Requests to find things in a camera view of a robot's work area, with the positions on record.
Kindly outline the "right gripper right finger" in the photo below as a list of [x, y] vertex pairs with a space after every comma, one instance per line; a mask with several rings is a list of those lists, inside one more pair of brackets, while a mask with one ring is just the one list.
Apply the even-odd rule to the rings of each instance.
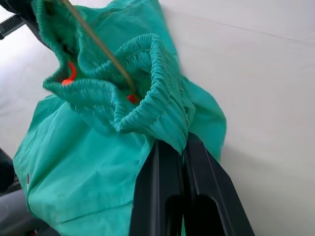
[[186, 236], [255, 236], [231, 178], [195, 134], [183, 158]]

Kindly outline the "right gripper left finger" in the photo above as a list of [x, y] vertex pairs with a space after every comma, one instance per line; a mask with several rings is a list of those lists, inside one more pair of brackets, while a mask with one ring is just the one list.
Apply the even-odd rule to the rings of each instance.
[[184, 236], [182, 158], [156, 140], [135, 184], [129, 236]]

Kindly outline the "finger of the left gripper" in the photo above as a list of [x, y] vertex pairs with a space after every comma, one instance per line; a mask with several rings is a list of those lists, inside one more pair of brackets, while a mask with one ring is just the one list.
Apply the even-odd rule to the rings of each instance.
[[3, 40], [22, 25], [24, 25], [24, 21], [19, 15], [10, 16], [6, 20], [0, 22], [0, 40]]
[[4, 0], [4, 8], [19, 15], [37, 39], [41, 39], [32, 0]]

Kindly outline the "thin wire hanger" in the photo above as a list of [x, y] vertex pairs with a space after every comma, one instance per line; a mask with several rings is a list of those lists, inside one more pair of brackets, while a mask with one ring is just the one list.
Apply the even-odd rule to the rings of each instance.
[[128, 72], [125, 70], [122, 64], [119, 63], [117, 58], [113, 55], [113, 53], [108, 49], [108, 47], [102, 42], [102, 40], [96, 35], [93, 29], [87, 24], [87, 22], [81, 17], [78, 10], [71, 4], [69, 0], [59, 0], [73, 15], [76, 21], [81, 25], [81, 27], [86, 31], [91, 39], [94, 40], [96, 45], [105, 53], [105, 55], [112, 61], [116, 69], [123, 75], [126, 83], [130, 87], [132, 93], [136, 93], [136, 88], [134, 86], [134, 82]]

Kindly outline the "green shorts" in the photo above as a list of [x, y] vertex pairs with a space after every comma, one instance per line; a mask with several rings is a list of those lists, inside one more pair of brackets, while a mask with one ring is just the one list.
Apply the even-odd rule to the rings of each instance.
[[51, 95], [38, 102], [13, 158], [27, 206], [62, 236], [127, 236], [136, 178], [155, 140], [182, 152], [193, 133], [219, 160], [224, 113], [181, 73], [158, 0], [77, 7], [131, 76], [137, 103], [61, 3], [31, 4], [60, 66], [43, 82]]

